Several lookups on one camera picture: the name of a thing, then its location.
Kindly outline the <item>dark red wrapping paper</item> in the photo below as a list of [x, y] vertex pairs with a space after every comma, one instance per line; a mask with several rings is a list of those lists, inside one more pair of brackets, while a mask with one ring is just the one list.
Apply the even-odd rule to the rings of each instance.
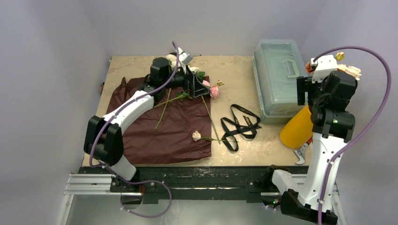
[[[170, 99], [181, 88], [173, 89]], [[155, 129], [164, 105], [142, 114], [123, 134], [124, 156], [132, 164], [183, 163], [212, 155], [211, 142], [193, 141], [192, 133], [203, 128], [206, 102], [203, 97], [173, 100], [168, 103], [163, 119]]]

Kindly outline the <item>black printed ribbon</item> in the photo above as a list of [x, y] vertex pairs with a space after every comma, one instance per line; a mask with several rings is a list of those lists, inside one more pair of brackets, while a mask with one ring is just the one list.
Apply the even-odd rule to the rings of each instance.
[[[235, 135], [242, 135], [244, 138], [249, 140], [254, 139], [257, 135], [257, 129], [261, 128], [259, 125], [261, 119], [258, 115], [237, 104], [232, 104], [230, 109], [233, 120], [227, 117], [222, 117], [220, 119], [221, 126], [225, 132], [221, 138], [221, 141], [229, 151], [237, 152], [239, 150], [239, 145]], [[236, 109], [244, 114], [243, 118], [246, 122], [246, 125], [240, 124], [233, 109]]]

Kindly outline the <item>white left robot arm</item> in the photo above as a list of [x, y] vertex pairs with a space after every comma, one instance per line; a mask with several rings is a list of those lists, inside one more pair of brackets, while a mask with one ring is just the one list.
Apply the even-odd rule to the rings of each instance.
[[143, 84], [121, 106], [104, 115], [92, 116], [87, 125], [84, 152], [122, 178], [129, 192], [140, 185], [136, 167], [124, 156], [122, 135], [142, 114], [153, 109], [165, 96], [167, 88], [182, 88], [182, 96], [197, 98], [211, 93], [210, 86], [188, 67], [188, 60], [174, 66], [164, 57], [155, 58]]

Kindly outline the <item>small cream rose stem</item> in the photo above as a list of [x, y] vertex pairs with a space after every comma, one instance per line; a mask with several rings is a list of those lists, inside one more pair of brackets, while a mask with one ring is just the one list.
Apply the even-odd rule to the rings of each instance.
[[202, 135], [199, 131], [194, 131], [192, 133], [192, 139], [193, 141], [197, 142], [199, 140], [207, 140], [207, 141], [220, 141], [220, 142], [232, 142], [229, 140], [222, 140], [222, 139], [214, 139], [212, 137], [206, 136], [206, 135]]

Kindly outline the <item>brown orange flower stem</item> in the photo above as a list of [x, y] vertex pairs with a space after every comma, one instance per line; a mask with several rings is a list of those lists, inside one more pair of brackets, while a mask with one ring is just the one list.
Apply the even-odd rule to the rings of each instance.
[[310, 62], [306, 63], [305, 70], [308, 74], [311, 74], [316, 70], [316, 67], [317, 67], [317, 64], [310, 61]]

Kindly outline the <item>white flower stem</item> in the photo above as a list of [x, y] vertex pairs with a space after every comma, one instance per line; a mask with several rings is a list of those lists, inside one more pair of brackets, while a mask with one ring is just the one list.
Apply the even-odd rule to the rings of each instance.
[[[166, 89], [171, 88], [171, 90], [173, 90], [173, 89], [176, 89], [176, 88], [180, 88], [180, 87], [177, 87], [177, 72], [183, 72], [183, 73], [184, 73], [184, 71], [183, 71], [182, 68], [177, 68], [177, 67], [175, 67], [175, 69], [176, 69], [176, 73], [174, 74], [174, 76], [173, 76], [173, 78], [170, 80], [170, 82], [165, 86]], [[204, 79], [204, 76], [205, 76], [205, 74], [206, 74], [204, 71], [195, 72], [195, 71], [191, 71], [191, 70], [188, 68], [187, 73], [190, 73], [190, 72], [196, 73], [196, 75], [197, 75], [198, 77], [203, 78], [203, 79]], [[184, 98], [194, 99], [194, 98], [191, 97], [191, 93], [187, 93], [187, 92], [185, 92], [184, 90], [182, 90], [181, 92], [177, 93], [177, 96], [176, 96], [175, 98], [170, 99], [168, 102], [171, 102], [171, 101], [177, 100], [177, 99], [184, 99]]]
[[[175, 66], [176, 66], [176, 63], [177, 63], [176, 55], [174, 55], [173, 53], [169, 53], [169, 54], [166, 56], [166, 59], [169, 61], [169, 64], [170, 64], [170, 66], [171, 66], [171, 71], [173, 71], [174, 68], [175, 68]], [[168, 101], [170, 100], [170, 94], [171, 94], [171, 88], [169, 88], [169, 90], [168, 90], [167, 100], [166, 100], [166, 102], [163, 104], [163, 105], [164, 105], [163, 111], [162, 111], [161, 117], [160, 117], [160, 119], [159, 119], [159, 121], [158, 121], [158, 123], [157, 123], [155, 129], [157, 129], [157, 128], [159, 127], [159, 125], [160, 125], [160, 123], [161, 123], [161, 121], [162, 121], [162, 119], [163, 119], [163, 116], [164, 116], [164, 114], [165, 114], [166, 108], [167, 108], [167, 106], [168, 106]]]

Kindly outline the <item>pink peony flower stem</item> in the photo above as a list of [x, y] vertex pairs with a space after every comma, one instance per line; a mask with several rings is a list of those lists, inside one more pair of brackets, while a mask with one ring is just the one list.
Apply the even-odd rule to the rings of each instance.
[[221, 126], [220, 118], [222, 117], [218, 110], [219, 103], [221, 103], [221, 97], [217, 99], [213, 99], [210, 95], [204, 96], [204, 100], [206, 102], [207, 109], [205, 109], [204, 117], [202, 119], [203, 128], [199, 131], [202, 135], [208, 136], [213, 139], [211, 143], [214, 145], [221, 146], [222, 144], [222, 135], [224, 134], [224, 130]]

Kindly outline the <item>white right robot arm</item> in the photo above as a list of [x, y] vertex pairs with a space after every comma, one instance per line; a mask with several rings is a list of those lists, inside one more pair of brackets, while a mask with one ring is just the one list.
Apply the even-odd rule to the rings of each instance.
[[352, 139], [355, 117], [346, 107], [357, 86], [356, 78], [343, 71], [332, 71], [320, 82], [311, 77], [297, 79], [298, 104], [308, 104], [311, 113], [313, 154], [302, 186], [276, 165], [264, 177], [265, 188], [282, 195], [282, 214], [318, 225], [337, 224], [331, 197], [341, 150]]

